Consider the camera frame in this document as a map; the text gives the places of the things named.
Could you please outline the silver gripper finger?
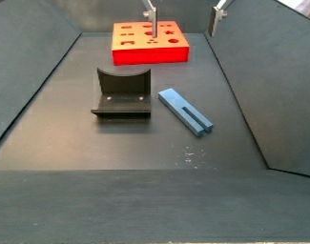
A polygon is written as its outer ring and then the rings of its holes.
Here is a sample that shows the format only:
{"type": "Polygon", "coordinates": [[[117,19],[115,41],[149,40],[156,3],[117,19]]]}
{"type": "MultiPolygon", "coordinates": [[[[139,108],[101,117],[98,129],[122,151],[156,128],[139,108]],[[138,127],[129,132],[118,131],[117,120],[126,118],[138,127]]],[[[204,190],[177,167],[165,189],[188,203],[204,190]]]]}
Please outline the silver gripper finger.
{"type": "Polygon", "coordinates": [[[157,38],[157,8],[156,8],[151,0],[142,0],[142,3],[146,7],[143,16],[149,19],[149,21],[153,24],[153,38],[157,38]]]}
{"type": "Polygon", "coordinates": [[[212,21],[209,27],[209,34],[210,36],[216,35],[217,25],[222,18],[228,15],[226,13],[226,6],[229,0],[220,0],[218,4],[212,8],[212,21]]]}

